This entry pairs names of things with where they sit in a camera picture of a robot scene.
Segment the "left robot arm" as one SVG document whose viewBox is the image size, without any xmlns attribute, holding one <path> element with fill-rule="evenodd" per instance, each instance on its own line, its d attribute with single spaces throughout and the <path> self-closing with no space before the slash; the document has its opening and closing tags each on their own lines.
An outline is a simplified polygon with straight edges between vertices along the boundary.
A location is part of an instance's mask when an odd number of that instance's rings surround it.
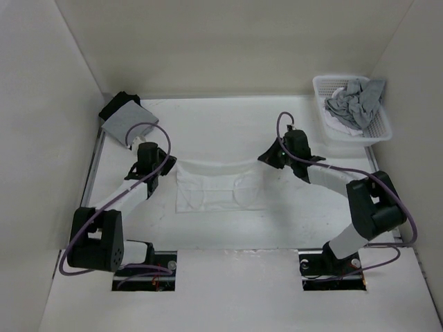
<svg viewBox="0 0 443 332">
<path fill-rule="evenodd" d="M 141 203 L 148 200 L 177 158 L 163 151 L 155 142 L 138 146 L 137 160 L 120 187 L 107 199 L 93 207 L 79 207 L 74 215 L 68 248 L 67 264 L 84 272 L 101 270 L 116 272 L 133 268 L 146 276 L 155 268 L 152 243 L 125 240 L 124 220 Z"/>
</svg>

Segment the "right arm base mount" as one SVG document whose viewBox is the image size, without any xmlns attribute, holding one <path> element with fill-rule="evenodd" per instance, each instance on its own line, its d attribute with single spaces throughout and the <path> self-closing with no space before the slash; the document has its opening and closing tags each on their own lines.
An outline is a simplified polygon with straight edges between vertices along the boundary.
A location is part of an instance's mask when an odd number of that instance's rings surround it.
<svg viewBox="0 0 443 332">
<path fill-rule="evenodd" d="M 336 259 L 329 248 L 299 250 L 299 271 L 304 291 L 366 291 L 358 252 Z"/>
</svg>

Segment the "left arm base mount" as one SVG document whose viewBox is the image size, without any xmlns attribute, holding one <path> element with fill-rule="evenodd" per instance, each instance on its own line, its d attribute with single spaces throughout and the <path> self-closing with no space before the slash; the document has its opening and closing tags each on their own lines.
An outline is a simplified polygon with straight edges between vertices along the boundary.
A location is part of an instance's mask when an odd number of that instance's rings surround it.
<svg viewBox="0 0 443 332">
<path fill-rule="evenodd" d="M 112 279 L 113 292 L 172 292 L 177 275 L 177 251 L 156 251 L 145 265 L 150 267 L 122 267 Z"/>
</svg>

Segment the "white tank top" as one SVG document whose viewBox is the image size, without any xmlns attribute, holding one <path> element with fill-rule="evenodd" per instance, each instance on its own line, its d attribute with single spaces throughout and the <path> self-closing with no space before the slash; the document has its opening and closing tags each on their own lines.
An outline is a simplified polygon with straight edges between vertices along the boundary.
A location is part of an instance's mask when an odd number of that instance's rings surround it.
<svg viewBox="0 0 443 332">
<path fill-rule="evenodd" d="M 254 211 L 266 208 L 263 168 L 240 163 L 177 162 L 177 213 Z"/>
</svg>

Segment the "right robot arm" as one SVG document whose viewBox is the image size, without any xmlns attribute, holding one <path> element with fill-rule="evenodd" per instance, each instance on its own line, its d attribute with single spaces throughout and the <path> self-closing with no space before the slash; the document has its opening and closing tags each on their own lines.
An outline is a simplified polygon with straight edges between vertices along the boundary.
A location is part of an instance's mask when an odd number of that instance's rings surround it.
<svg viewBox="0 0 443 332">
<path fill-rule="evenodd" d="M 350 209 L 351 224 L 328 241 L 322 249 L 321 265 L 331 274 L 346 265 L 346 259 L 380 234 L 406 222 L 406 213 L 389 175 L 367 173 L 328 165 L 326 159 L 311 153 L 307 135 L 289 130 L 257 158 L 275 169 L 290 167 L 295 177 L 325 187 L 344 196 Z"/>
</svg>

